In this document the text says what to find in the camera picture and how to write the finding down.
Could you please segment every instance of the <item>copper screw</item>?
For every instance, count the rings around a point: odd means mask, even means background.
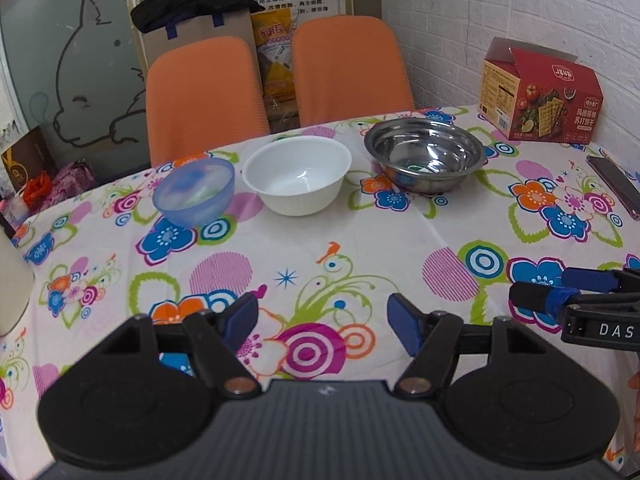
[[[250,394],[255,390],[255,382],[249,377],[234,377],[225,381],[225,390],[234,395]]]
[[[400,381],[400,389],[408,394],[425,394],[431,390],[431,381],[424,377],[407,377]]]

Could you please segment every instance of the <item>orange chair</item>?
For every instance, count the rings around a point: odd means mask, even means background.
[[[414,109],[396,38],[379,19],[310,20],[292,48],[301,126]]]
[[[154,166],[268,134],[249,46],[223,36],[162,54],[146,79],[146,127]]]

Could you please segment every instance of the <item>tablecloth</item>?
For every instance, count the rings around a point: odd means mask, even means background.
[[[373,124],[408,115],[467,129],[485,144],[488,163],[446,194],[402,192],[372,163],[363,138]],[[338,198],[306,218],[263,207],[239,173],[255,150],[295,135],[334,138],[353,154]],[[36,423],[38,398],[132,314],[179,322],[253,291],[258,323],[238,358],[264,386],[277,377],[393,384],[410,358],[386,323],[386,298],[402,292],[425,312],[447,310],[466,322],[514,316],[599,377],[621,407],[606,455],[620,468],[634,450],[636,355],[564,344],[553,319],[508,303],[515,280],[557,285],[568,266],[640,267],[640,227],[587,165],[590,153],[607,156],[597,146],[507,140],[473,107],[431,109],[313,126],[199,155],[231,161],[237,178],[224,216],[198,229],[172,225],[151,200],[159,182],[190,159],[40,213],[14,240],[33,264],[35,284],[20,323],[0,341],[0,461],[21,479],[50,462]],[[183,355],[160,359],[190,372]],[[465,356],[458,374],[483,362]]]

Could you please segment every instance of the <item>stainless steel bowl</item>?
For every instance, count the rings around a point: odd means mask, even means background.
[[[449,191],[486,161],[482,142],[468,131],[414,117],[376,124],[364,145],[394,184],[416,193]]]

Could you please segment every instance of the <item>red cracker box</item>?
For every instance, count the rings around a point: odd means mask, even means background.
[[[494,38],[482,67],[479,111],[511,140],[588,144],[602,90],[595,72],[575,59]]]

